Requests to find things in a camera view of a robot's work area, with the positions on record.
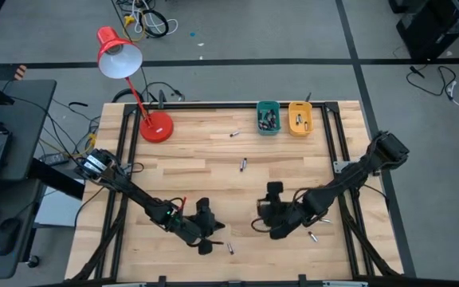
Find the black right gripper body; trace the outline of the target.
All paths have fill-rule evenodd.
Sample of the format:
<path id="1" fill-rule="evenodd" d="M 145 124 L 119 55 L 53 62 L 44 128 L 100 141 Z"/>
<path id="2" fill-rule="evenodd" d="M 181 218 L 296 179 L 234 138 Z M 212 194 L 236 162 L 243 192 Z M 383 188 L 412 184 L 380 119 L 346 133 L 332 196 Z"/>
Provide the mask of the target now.
<path id="1" fill-rule="evenodd" d="M 310 226 L 313 224 L 312 208 L 301 199 L 292 202 L 257 200 L 257 214 L 260 220 L 270 229 L 282 225 Z"/>

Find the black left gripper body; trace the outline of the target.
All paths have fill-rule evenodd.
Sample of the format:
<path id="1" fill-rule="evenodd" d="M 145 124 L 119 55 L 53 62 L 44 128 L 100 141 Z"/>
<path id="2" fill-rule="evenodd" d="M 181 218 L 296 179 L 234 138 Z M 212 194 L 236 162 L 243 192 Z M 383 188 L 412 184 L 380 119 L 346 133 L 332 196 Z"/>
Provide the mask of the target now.
<path id="1" fill-rule="evenodd" d="M 212 215 L 208 212 L 201 212 L 184 216 L 177 212 L 172 214 L 165 229 L 177 235 L 186 244 L 195 244 L 197 240 L 208 238 L 212 234 Z"/>

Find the teal plastic bin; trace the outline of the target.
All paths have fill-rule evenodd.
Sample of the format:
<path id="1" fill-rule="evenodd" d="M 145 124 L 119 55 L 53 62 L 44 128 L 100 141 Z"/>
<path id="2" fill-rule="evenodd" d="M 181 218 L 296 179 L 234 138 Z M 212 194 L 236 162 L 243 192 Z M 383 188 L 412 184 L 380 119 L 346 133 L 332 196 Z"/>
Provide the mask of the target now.
<path id="1" fill-rule="evenodd" d="M 274 136 L 276 135 L 280 130 L 281 130 L 281 115 L 280 115 L 280 104 L 276 101 L 259 101 L 257 103 L 257 106 L 256 106 L 256 110 L 257 110 L 257 130 L 258 130 L 258 133 L 262 136 Z M 264 119 L 264 115 L 266 112 L 269 112 L 269 121 L 266 122 L 264 120 L 262 121 L 258 121 L 258 111 L 262 111 L 263 112 L 263 119 Z M 267 123 L 271 123 L 270 122 L 270 116 L 271 114 L 274 114 L 276 115 L 276 124 L 278 124 L 280 126 L 280 129 L 278 131 L 273 131 L 273 130 L 267 130 Z M 266 130 L 262 131 L 259 129 L 258 125 L 259 124 L 263 124 L 264 126 L 266 126 Z"/>

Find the yellow plastic bin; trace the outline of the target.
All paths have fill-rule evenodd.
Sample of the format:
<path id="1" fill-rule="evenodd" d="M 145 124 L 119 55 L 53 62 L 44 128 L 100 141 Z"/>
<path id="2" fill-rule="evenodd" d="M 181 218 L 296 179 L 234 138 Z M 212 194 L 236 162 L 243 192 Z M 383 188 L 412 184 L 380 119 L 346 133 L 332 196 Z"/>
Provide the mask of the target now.
<path id="1" fill-rule="evenodd" d="M 302 122 L 296 124 L 296 116 L 301 114 Z M 308 122 L 308 131 L 304 130 L 304 122 Z M 293 101 L 288 105 L 288 130 L 291 136 L 305 137 L 313 130 L 312 105 L 305 101 Z"/>

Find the silver mounting plate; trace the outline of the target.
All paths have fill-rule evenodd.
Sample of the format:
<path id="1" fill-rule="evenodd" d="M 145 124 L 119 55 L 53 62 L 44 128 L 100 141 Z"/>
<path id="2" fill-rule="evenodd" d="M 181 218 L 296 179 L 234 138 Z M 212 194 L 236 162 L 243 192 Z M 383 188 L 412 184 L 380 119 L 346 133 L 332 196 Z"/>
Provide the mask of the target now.
<path id="1" fill-rule="evenodd" d="M 334 172 L 336 174 L 340 174 L 345 167 L 347 167 L 348 165 L 353 164 L 353 163 L 354 163 L 354 161 L 334 161 L 332 163 L 332 165 L 333 165 Z M 371 172 L 371 174 L 373 176 L 380 176 L 381 175 L 381 171 L 373 170 Z"/>

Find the red desk lamp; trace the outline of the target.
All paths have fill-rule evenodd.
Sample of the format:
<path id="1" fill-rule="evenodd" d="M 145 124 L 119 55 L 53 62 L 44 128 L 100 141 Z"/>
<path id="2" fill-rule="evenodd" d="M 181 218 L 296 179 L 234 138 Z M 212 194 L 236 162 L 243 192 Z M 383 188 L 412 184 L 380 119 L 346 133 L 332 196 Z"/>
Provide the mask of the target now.
<path id="1" fill-rule="evenodd" d="M 173 120 L 165 112 L 149 113 L 132 84 L 130 77 L 140 68 L 143 54 L 129 39 L 120 37 L 111 26 L 102 26 L 96 32 L 100 48 L 97 54 L 98 69 L 108 78 L 124 79 L 134 95 L 143 120 L 139 124 L 141 136 L 148 142 L 168 140 L 173 131 Z"/>

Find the black power brick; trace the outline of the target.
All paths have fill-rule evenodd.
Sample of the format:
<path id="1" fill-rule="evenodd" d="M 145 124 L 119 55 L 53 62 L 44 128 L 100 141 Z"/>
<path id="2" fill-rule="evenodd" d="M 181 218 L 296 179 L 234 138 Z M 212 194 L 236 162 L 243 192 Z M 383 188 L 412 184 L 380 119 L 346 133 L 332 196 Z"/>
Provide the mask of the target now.
<path id="1" fill-rule="evenodd" d="M 63 153 L 45 154 L 40 159 L 41 162 L 49 166 L 57 166 L 69 162 L 69 157 Z"/>

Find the black computer mouse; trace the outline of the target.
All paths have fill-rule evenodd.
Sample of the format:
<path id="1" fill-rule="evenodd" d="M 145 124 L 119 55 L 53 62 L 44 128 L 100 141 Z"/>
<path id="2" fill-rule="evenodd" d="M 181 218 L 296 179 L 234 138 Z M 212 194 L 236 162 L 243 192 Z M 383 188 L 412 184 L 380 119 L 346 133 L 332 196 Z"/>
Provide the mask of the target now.
<path id="1" fill-rule="evenodd" d="M 0 224 L 0 256 L 6 256 L 14 249 L 21 226 L 19 218 L 8 218 Z"/>

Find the black computer desk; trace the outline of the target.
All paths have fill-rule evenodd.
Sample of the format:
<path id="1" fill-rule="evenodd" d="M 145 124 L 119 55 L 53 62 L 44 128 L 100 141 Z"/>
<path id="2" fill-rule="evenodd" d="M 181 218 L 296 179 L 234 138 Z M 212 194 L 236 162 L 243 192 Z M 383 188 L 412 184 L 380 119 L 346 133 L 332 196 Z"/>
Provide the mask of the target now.
<path id="1" fill-rule="evenodd" d="M 14 275 L 29 259 L 34 219 L 46 186 L 55 187 L 58 173 L 34 158 L 56 88 L 54 80 L 11 81 L 6 94 L 13 105 L 0 105 L 0 124 L 11 133 L 0 166 L 0 224 L 19 218 L 22 226 L 14 249 L 0 256 L 0 279 Z"/>

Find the black aluminium rig frame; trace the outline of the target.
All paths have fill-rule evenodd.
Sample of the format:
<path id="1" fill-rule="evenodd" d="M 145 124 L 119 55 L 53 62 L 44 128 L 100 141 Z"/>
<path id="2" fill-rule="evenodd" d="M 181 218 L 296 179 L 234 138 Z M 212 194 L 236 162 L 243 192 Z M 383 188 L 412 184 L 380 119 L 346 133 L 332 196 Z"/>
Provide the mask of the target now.
<path id="1" fill-rule="evenodd" d="M 123 144 L 126 153 L 135 154 L 133 181 L 163 199 L 186 198 L 188 214 L 194 213 L 200 198 L 208 198 L 225 228 L 213 236 L 223 245 L 201 256 L 130 203 L 118 281 L 151 285 L 165 277 L 168 285 L 249 287 L 351 278 L 337 205 L 328 212 L 331 223 L 299 228 L 274 241 L 256 222 L 256 201 L 265 195 L 268 182 L 281 181 L 282 199 L 288 201 L 298 188 L 329 182 L 334 161 L 358 159 L 370 141 L 358 102 L 316 103 L 313 131 L 304 138 L 293 137 L 286 129 L 276 136 L 259 135 L 253 102 L 169 104 L 175 131 L 164 143 L 132 141 L 131 129 L 121 125 L 124 109 L 123 104 L 104 106 L 98 146 L 116 150 Z M 230 137 L 237 131 L 239 135 Z M 240 172 L 244 158 L 247 166 Z"/>

